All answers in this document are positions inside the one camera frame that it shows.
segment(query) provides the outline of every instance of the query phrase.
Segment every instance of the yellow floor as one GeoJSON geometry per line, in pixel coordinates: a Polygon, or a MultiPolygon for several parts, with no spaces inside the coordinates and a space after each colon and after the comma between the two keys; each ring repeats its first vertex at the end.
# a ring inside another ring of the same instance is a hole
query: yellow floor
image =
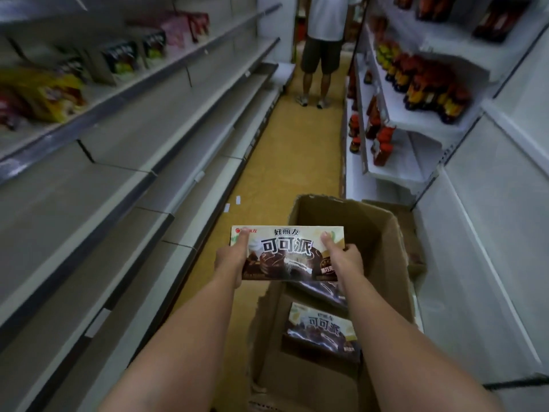
{"type": "MultiPolygon", "coordinates": [[[[284,225],[297,195],[338,196],[341,104],[348,68],[349,59],[342,57],[339,71],[332,76],[328,94],[332,106],[318,110],[315,105],[320,69],[313,79],[312,106],[303,108],[294,102],[294,95],[301,92],[303,77],[296,67],[288,93],[279,99],[263,136],[230,195],[230,211],[218,219],[174,309],[209,281],[216,249],[228,243],[232,225],[284,225]],[[237,195],[241,197],[240,205],[235,204],[237,195]]],[[[266,287],[266,282],[244,281],[236,291],[222,376],[214,400],[218,412],[245,410],[246,335],[257,298],[264,294],[266,287]]]]}

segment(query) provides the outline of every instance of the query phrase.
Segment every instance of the open cardboard box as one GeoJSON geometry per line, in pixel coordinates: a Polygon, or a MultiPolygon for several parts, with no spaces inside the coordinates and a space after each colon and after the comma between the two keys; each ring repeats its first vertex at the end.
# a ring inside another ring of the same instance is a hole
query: open cardboard box
{"type": "MultiPolygon", "coordinates": [[[[362,254],[364,271],[385,300],[413,322],[407,256],[395,216],[383,209],[330,197],[302,195],[288,225],[337,225],[362,254]]],[[[288,344],[283,338],[293,301],[343,318],[347,313],[285,283],[271,282],[250,327],[249,410],[377,411],[367,364],[288,344]]]]}
{"type": "Polygon", "coordinates": [[[411,279],[427,271],[425,254],[421,242],[415,234],[415,221],[409,207],[387,202],[370,201],[363,199],[362,202],[391,211],[399,222],[400,230],[404,238],[404,249],[408,255],[408,273],[411,279]]]}

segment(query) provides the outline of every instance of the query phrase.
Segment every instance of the leg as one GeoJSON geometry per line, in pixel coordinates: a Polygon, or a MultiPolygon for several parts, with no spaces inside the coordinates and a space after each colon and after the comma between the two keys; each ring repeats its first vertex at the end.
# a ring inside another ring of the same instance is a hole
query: leg
{"type": "Polygon", "coordinates": [[[340,41],[323,41],[321,46],[322,59],[322,83],[320,85],[320,101],[318,108],[326,108],[326,96],[332,82],[332,74],[339,68],[339,58],[341,56],[340,41]]]}
{"type": "Polygon", "coordinates": [[[305,41],[305,48],[303,49],[303,55],[301,57],[301,70],[303,71],[303,95],[297,97],[295,100],[306,107],[309,103],[309,91],[312,85],[312,74],[315,73],[316,68],[320,62],[320,41],[307,37],[305,41]]]}

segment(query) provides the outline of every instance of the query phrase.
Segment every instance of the person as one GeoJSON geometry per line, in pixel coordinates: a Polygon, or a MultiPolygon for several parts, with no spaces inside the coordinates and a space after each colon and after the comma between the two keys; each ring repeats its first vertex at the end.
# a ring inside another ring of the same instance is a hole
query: person
{"type": "MultiPolygon", "coordinates": [[[[213,279],[180,307],[139,353],[100,406],[102,412],[207,412],[240,285],[249,231],[218,249],[213,279]]],[[[494,395],[438,350],[379,295],[364,276],[354,245],[321,237],[383,412],[501,412],[494,395]]]]}
{"type": "Polygon", "coordinates": [[[303,107],[309,104],[312,74],[322,63],[320,100],[317,107],[327,106],[326,95],[332,74],[339,68],[343,39],[349,39],[349,27],[353,21],[355,5],[361,0],[306,0],[305,28],[307,40],[301,57],[303,94],[296,101],[303,107]]]}

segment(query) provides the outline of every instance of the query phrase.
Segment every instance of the sneaker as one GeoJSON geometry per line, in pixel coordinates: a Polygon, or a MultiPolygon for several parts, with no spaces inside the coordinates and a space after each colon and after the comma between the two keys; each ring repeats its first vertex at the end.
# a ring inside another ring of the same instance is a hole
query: sneaker
{"type": "Polygon", "coordinates": [[[316,108],[318,108],[319,110],[322,110],[323,108],[328,108],[328,101],[326,100],[326,98],[324,98],[323,100],[320,100],[319,103],[316,105],[316,108]]]}
{"type": "Polygon", "coordinates": [[[295,101],[302,107],[306,107],[309,104],[309,97],[307,96],[296,96],[295,101]]]}

